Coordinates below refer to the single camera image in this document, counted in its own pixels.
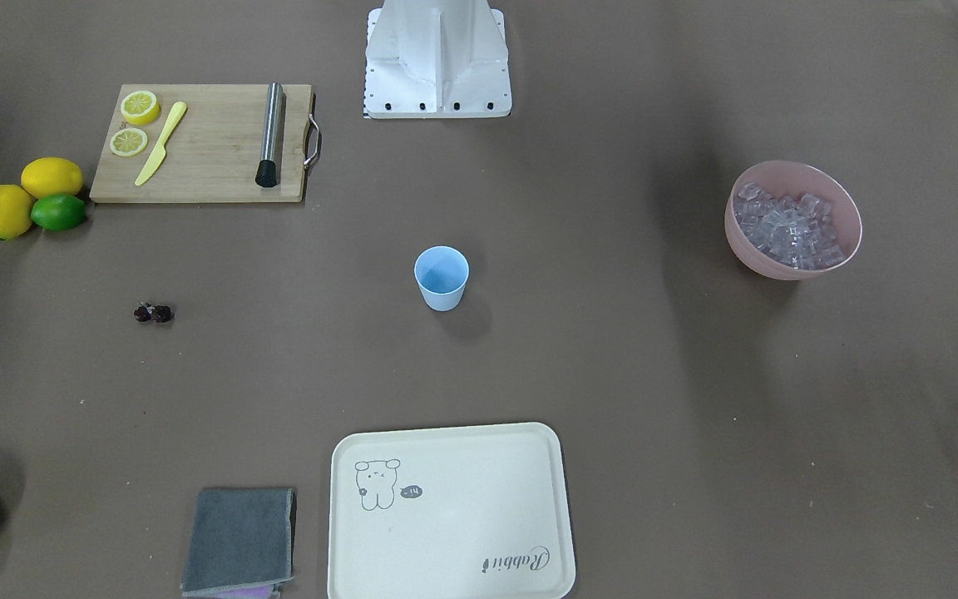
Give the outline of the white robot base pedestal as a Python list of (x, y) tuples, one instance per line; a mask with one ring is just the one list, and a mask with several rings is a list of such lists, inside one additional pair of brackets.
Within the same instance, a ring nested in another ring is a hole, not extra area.
[(511, 114), (505, 15), (486, 1), (385, 1), (366, 27), (364, 117)]

